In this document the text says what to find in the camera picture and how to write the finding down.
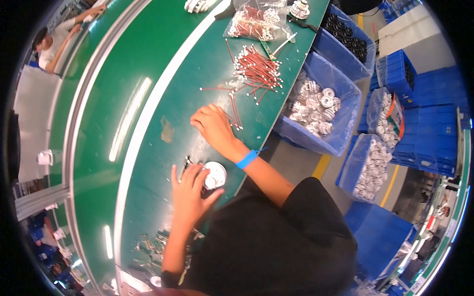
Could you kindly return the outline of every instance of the blue wristband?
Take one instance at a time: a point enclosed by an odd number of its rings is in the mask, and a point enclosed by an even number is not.
[[[249,154],[247,154],[246,157],[244,157],[244,159],[242,159],[241,161],[237,162],[236,163],[236,166],[239,168],[239,169],[244,169],[247,165],[249,165],[251,162],[253,162],[255,160],[255,158],[257,158],[257,151],[255,150],[251,150],[249,152]]]

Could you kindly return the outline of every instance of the yellow floor line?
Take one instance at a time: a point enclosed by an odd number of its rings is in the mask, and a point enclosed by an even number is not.
[[[357,25],[361,28],[364,29],[364,17],[362,14],[357,15]]]
[[[383,197],[383,200],[382,200],[382,203],[380,204],[380,207],[383,207],[385,205],[385,202],[387,201],[388,195],[390,194],[390,191],[392,190],[393,183],[395,182],[395,177],[397,176],[397,172],[398,172],[399,167],[400,166],[397,165],[395,167],[395,170],[393,171],[392,180],[390,180],[390,184],[387,188],[387,192],[385,193],[385,196]]]
[[[318,162],[318,165],[316,166],[316,169],[314,170],[313,177],[316,179],[321,180],[324,172],[326,171],[326,168],[329,165],[329,162],[331,161],[331,157],[329,155],[323,154],[321,156],[321,159]]]

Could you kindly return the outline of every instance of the dark hair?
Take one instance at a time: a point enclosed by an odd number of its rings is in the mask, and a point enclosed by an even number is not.
[[[46,27],[42,28],[38,31],[38,33],[36,33],[35,39],[33,39],[33,44],[31,45],[31,49],[33,51],[36,51],[36,46],[41,44],[41,42],[46,36],[46,33],[48,33],[48,28]]]

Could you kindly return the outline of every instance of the hand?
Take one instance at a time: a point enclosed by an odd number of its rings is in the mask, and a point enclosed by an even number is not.
[[[100,15],[104,12],[105,8],[106,8],[105,4],[102,4],[102,5],[99,5],[97,7],[91,8],[91,9],[89,9],[89,11],[90,11],[89,15],[91,15],[93,17],[98,15],[98,14]]]
[[[76,34],[76,33],[79,33],[81,30],[81,25],[80,24],[77,24],[75,25],[72,30],[69,32],[69,37],[71,37],[72,35]]]
[[[191,116],[191,125],[199,130],[206,141],[232,162],[241,161],[250,150],[235,138],[227,115],[214,104],[201,107]]]
[[[201,198],[202,185],[207,175],[209,175],[209,170],[200,172],[201,169],[202,164],[191,164],[184,171],[180,184],[176,177],[176,165],[171,168],[174,205],[172,228],[178,228],[187,234],[191,232],[196,222],[212,203],[224,193],[224,189],[218,189],[207,199]]]

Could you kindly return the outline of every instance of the factory floor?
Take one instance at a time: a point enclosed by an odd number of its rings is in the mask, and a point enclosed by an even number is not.
[[[363,16],[354,15],[351,16],[351,18],[374,41],[377,39],[378,30],[386,25],[383,14],[381,11],[378,11],[378,8],[365,12]],[[365,98],[369,92],[369,84],[370,79],[356,84],[362,91],[361,106],[365,104]],[[359,123],[361,112],[362,108],[360,109],[358,119],[354,126],[354,135],[357,135],[356,127]],[[260,153],[261,157],[267,160],[290,182],[296,185],[309,176],[320,179],[341,212],[343,214],[347,212],[353,200],[335,184],[347,151],[341,157],[329,157],[291,146],[273,133],[268,138],[267,147],[267,150]],[[395,164],[388,166],[387,173],[389,177],[382,185],[375,199],[376,204],[389,211],[393,210],[405,181],[407,170],[407,167]]]

